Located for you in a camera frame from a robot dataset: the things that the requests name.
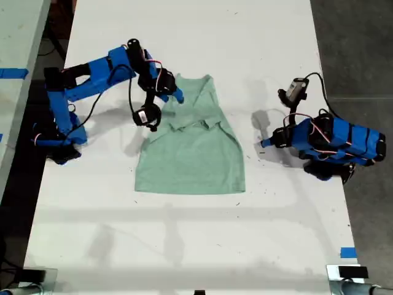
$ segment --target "green shirt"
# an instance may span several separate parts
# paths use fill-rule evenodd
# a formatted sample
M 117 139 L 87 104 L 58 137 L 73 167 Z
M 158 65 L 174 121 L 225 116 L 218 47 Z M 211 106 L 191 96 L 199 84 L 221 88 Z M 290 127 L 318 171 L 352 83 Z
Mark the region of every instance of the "green shirt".
M 176 77 L 184 103 L 171 98 L 157 132 L 142 145 L 135 190 L 162 194 L 244 192 L 241 147 L 221 111 L 209 75 Z

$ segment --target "black cable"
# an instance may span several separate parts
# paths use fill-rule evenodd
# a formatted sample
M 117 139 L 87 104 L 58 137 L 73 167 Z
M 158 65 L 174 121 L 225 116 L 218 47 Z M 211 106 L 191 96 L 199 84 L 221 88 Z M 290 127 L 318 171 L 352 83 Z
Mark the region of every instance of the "black cable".
M 324 100 L 325 100 L 325 102 L 326 102 L 326 105 L 327 105 L 327 107 L 329 108 L 329 111 L 332 112 L 332 114 L 333 114 L 334 116 L 336 116 L 337 118 L 341 118 L 341 117 L 332 109 L 332 107 L 330 106 L 329 102 L 327 101 L 326 92 L 325 92 L 325 84 L 324 84 L 324 80 L 323 80 L 321 74 L 319 74 L 319 73 L 317 73 L 317 72 L 313 72 L 313 73 L 308 74 L 308 75 L 305 77 L 305 79 L 309 78 L 309 77 L 312 76 L 312 75 L 317 75 L 318 78 L 319 78 L 319 80 L 320 80 L 320 82 L 321 82 L 322 94 L 323 94 L 323 96 L 324 96 Z
M 50 55 L 51 53 L 53 53 L 56 50 L 56 48 L 53 48 L 50 52 L 48 53 L 43 53 L 43 54 L 39 54 L 39 57 L 46 57 L 47 55 Z
M 3 258 L 2 260 L 3 260 L 3 262 L 5 262 L 6 264 L 8 264 L 8 265 L 10 265 L 10 266 L 12 266 L 12 267 L 14 267 L 14 268 L 16 268 L 16 269 L 21 269 L 20 266 L 17 266 L 15 263 L 10 262 L 10 261 L 9 261 L 8 259 L 6 259 L 6 258 Z
M 133 73 L 132 70 L 131 70 L 131 68 L 130 68 L 129 66 L 127 66 L 127 65 L 124 65 L 124 64 L 117 65 L 117 66 L 116 66 L 115 68 L 113 68 L 113 70 L 111 71 L 111 74 L 109 75 L 109 78 L 108 78 L 108 80 L 107 80 L 107 83 L 109 84 L 109 83 L 111 82 L 111 80 L 112 80 L 112 78 L 113 78 L 115 72 L 116 72 L 118 69 L 120 69 L 120 68 L 126 68 L 126 69 L 128 70 L 128 72 L 130 73 L 130 82 L 129 82 L 129 84 L 128 84 L 128 102 L 129 102 L 129 104 L 130 104 L 131 112 L 134 114 L 134 109 L 133 109 L 133 106 L 132 106 L 132 103 L 131 103 L 131 81 L 132 81 L 132 73 Z M 68 136 L 69 136 L 72 132 L 74 132 L 75 130 L 79 129 L 79 128 L 82 127 L 83 125 L 85 125 L 85 123 L 90 119 L 91 115 L 93 114 L 94 108 L 95 108 L 95 106 L 96 106 L 98 100 L 101 98 L 101 95 L 102 95 L 104 92 L 105 92 L 105 90 L 102 91 L 102 92 L 98 95 L 97 99 L 96 99 L 96 100 L 94 101 L 94 103 L 93 103 L 93 106 L 91 106 L 91 110 L 90 110 L 89 114 L 87 115 L 86 119 L 85 119 L 81 124 L 79 124 L 77 127 L 71 129 L 71 130 L 66 134 L 66 137 L 65 137 L 65 139 L 63 140 L 63 142 L 61 143 L 61 146 L 64 145 L 64 143 L 66 142 Z

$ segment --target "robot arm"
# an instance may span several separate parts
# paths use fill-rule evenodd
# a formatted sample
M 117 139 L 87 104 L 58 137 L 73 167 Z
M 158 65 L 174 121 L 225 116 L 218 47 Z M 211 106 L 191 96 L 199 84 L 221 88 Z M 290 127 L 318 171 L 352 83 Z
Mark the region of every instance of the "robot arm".
M 69 111 L 69 101 L 74 102 L 99 94 L 92 111 L 105 90 L 128 79 L 131 87 L 131 80 L 136 74 L 139 74 L 138 85 L 146 92 L 146 100 L 142 108 L 135 111 L 129 97 L 133 120 L 138 126 L 146 126 L 152 132 L 157 131 L 161 110 L 154 104 L 154 98 L 157 96 L 167 102 L 168 95 L 172 95 L 179 103 L 183 103 L 184 97 L 175 84 L 173 74 L 162 67 L 157 69 L 156 63 L 161 64 L 152 59 L 137 39 L 131 39 L 127 45 L 109 51 L 108 56 L 89 63 L 62 71 L 58 68 L 45 69 L 45 87 L 54 123 L 33 127 L 34 144 L 47 147 L 49 157 L 56 163 L 63 164 L 80 157 L 73 144 L 83 144 L 87 141 L 83 125 L 90 115 L 80 123 L 74 111 Z M 76 78 L 80 76 L 89 78 L 77 85 Z
M 287 116 L 289 125 L 277 128 L 273 136 L 264 139 L 261 145 L 263 148 L 293 147 L 299 151 L 299 158 L 310 160 L 304 167 L 307 173 L 321 180 L 340 175 L 345 183 L 352 176 L 355 164 L 370 166 L 385 158 L 386 137 L 376 130 L 350 124 L 339 118 L 327 100 L 327 106 L 335 116 L 327 111 L 321 113 L 323 109 L 315 118 L 296 113 L 298 104 L 307 98 L 308 77 L 313 74 L 319 76 L 326 100 L 322 76 L 318 73 L 294 79 L 288 91 L 278 91 L 281 102 L 290 108 Z M 296 124 L 296 115 L 308 118 Z

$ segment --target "white table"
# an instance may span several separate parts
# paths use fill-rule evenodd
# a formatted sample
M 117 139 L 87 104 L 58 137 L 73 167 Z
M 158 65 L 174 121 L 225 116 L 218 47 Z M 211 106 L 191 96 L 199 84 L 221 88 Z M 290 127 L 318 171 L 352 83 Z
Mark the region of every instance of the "white table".
M 0 202 L 7 183 L 50 0 L 0 0 L 0 68 L 28 69 L 0 79 Z
M 320 71 L 309 1 L 79 0 L 66 66 L 132 37 L 174 73 L 214 77 L 246 192 L 135 192 L 148 131 L 132 121 L 124 82 L 97 104 L 83 156 L 47 162 L 25 266 L 58 269 L 66 294 L 329 294 L 325 265 L 357 262 L 340 258 L 354 245 L 341 180 L 307 175 L 287 150 L 259 154 L 251 121 L 257 112 L 270 135 L 289 112 L 277 89 Z M 316 78 L 308 93 L 298 110 L 316 116 L 325 106 Z M 80 117 L 94 99 L 76 104 Z

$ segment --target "cable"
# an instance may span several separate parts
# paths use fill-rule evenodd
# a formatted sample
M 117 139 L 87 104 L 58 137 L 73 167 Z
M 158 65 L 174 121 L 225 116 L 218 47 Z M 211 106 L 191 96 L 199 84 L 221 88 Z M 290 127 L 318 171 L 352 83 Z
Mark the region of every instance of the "cable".
M 127 66 L 127 65 L 124 65 L 124 64 L 117 65 L 117 66 L 116 66 L 115 68 L 113 68 L 113 70 L 111 71 L 111 74 L 109 75 L 109 78 L 108 78 L 108 80 L 107 80 L 107 83 L 109 84 L 109 83 L 111 82 L 111 80 L 112 80 L 112 78 L 113 78 L 115 72 L 116 72 L 118 69 L 120 69 L 120 68 L 126 68 L 126 69 L 128 70 L 128 72 L 130 73 L 130 83 L 128 84 L 128 102 L 129 102 L 129 104 L 130 104 L 131 112 L 134 114 L 134 109 L 133 109 L 133 106 L 132 106 L 132 104 L 131 104 L 131 80 L 132 80 L 132 70 L 131 70 L 131 68 L 130 68 L 129 66 Z M 91 106 L 91 110 L 90 110 L 89 114 L 87 115 L 86 119 L 85 119 L 81 124 L 79 124 L 77 127 L 71 129 L 71 130 L 66 134 L 66 137 L 64 138 L 63 142 L 61 143 L 61 146 L 64 145 L 64 143 L 66 142 L 68 136 L 69 136 L 72 132 L 74 132 L 75 130 L 79 129 L 79 128 L 82 127 L 83 125 L 85 125 L 85 123 L 91 118 L 91 115 L 93 114 L 94 108 L 95 108 L 95 106 L 96 106 L 98 100 L 101 98 L 101 95 L 104 94 L 104 92 L 105 92 L 105 90 L 102 91 L 102 92 L 98 95 L 97 99 L 94 101 L 93 105 Z
M 158 61 L 158 60 L 145 60 L 145 61 L 148 61 L 149 63 L 159 63 L 160 66 L 161 66 L 160 67 L 160 72 L 159 72 L 159 74 L 157 76 L 157 80 L 155 81 L 155 91 L 158 92 L 158 80 L 160 79 L 161 72 L 162 72 L 162 63 L 160 61 Z
M 325 100 L 326 105 L 327 105 L 327 107 L 329 108 L 330 112 L 332 112 L 332 114 L 333 114 L 334 116 L 336 116 L 337 118 L 341 118 L 341 117 L 332 109 L 332 107 L 330 106 L 329 102 L 327 101 L 326 92 L 325 92 L 324 79 L 322 78 L 321 74 L 319 74 L 319 73 L 317 73 L 317 72 L 313 72 L 313 73 L 308 74 L 308 75 L 305 77 L 305 79 L 309 78 L 309 77 L 312 76 L 312 75 L 317 75 L 318 78 L 319 78 L 319 80 L 320 80 L 320 82 L 321 82 L 322 94 L 323 94 L 323 96 L 324 96 L 324 100 Z
M 43 54 L 38 54 L 38 57 L 46 57 L 47 55 L 50 55 L 51 53 L 53 53 L 56 50 L 56 48 L 53 48 L 50 52 L 47 53 L 43 53 Z
M 284 128 L 286 127 L 286 124 L 285 124 L 285 119 L 286 118 L 288 118 L 289 116 L 292 116 L 292 115 L 299 115 L 299 116 L 305 116 L 305 117 L 308 117 L 308 118 L 310 118 L 310 123 L 313 125 L 313 132 L 311 132 L 311 134 L 313 134 L 314 133 L 314 129 L 316 129 L 321 135 L 322 135 L 322 137 L 328 142 L 328 143 L 330 143 L 330 140 L 328 139 L 328 137 L 325 135 L 325 133 L 323 133 L 322 132 L 322 130 L 313 122 L 313 117 L 311 117 L 311 116 L 309 116 L 309 115 L 306 115 L 306 114 L 302 114 L 302 113 L 300 113 L 300 112 L 293 112 L 293 113 L 290 113 L 288 116 L 285 116 L 285 118 L 282 120 L 282 124 L 283 124 L 283 126 L 284 126 Z

